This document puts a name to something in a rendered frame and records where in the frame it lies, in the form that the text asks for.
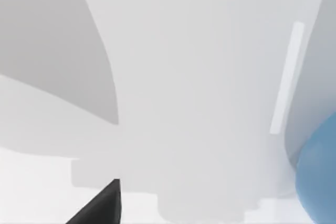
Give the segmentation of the white cup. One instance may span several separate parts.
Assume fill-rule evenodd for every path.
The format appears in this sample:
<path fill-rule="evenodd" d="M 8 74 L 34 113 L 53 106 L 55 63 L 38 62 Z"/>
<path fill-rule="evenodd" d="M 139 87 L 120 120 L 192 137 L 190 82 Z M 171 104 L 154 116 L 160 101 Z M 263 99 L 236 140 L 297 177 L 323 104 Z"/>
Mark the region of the white cup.
<path fill-rule="evenodd" d="M 294 194 L 305 141 L 336 112 L 336 0 L 87 0 L 118 125 L 72 164 L 119 178 L 174 224 L 241 222 Z"/>

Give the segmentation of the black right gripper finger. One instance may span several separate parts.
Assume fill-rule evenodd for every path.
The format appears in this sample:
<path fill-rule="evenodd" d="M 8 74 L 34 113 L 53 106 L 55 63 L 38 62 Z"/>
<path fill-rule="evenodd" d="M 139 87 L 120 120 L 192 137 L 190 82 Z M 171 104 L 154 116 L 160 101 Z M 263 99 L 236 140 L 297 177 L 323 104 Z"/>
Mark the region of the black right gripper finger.
<path fill-rule="evenodd" d="M 114 179 L 65 224 L 120 224 L 121 213 L 121 183 Z"/>

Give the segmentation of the blue cup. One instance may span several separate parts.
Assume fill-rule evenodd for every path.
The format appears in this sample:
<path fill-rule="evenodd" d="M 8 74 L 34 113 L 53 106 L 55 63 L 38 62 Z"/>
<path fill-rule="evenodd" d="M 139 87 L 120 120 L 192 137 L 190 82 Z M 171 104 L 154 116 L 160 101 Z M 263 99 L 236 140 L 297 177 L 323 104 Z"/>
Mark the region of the blue cup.
<path fill-rule="evenodd" d="M 314 131 L 301 149 L 295 186 L 314 224 L 336 224 L 336 113 Z"/>

